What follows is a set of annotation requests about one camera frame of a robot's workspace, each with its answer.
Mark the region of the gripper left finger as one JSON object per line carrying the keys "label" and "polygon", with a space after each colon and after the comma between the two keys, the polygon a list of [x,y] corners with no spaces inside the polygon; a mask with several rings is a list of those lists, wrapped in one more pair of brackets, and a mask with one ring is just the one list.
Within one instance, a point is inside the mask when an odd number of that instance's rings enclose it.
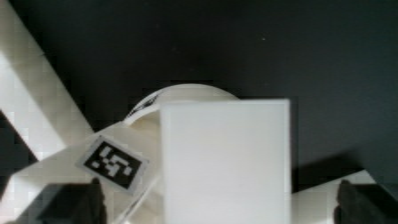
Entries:
{"label": "gripper left finger", "polygon": [[106,224],[104,195],[99,180],[49,184],[40,193],[44,208],[39,224]]}

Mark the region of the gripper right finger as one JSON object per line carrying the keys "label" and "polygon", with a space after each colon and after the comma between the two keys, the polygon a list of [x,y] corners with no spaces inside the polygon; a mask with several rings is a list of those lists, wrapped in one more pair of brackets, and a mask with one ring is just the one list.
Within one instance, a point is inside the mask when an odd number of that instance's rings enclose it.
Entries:
{"label": "gripper right finger", "polygon": [[398,184],[339,183],[334,224],[398,224]]}

